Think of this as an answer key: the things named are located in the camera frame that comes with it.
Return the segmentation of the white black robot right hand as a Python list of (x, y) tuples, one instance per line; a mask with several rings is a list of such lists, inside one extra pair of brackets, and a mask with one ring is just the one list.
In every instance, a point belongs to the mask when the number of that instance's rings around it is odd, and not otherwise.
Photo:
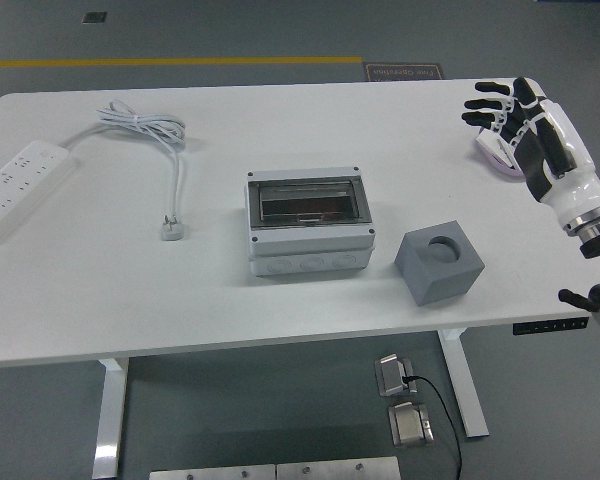
[(562, 107), (525, 77), (478, 81), (484, 96), (465, 102), (462, 119), (480, 129), (479, 148), (503, 173), (525, 181), (573, 235), (600, 218), (600, 179), (583, 140)]

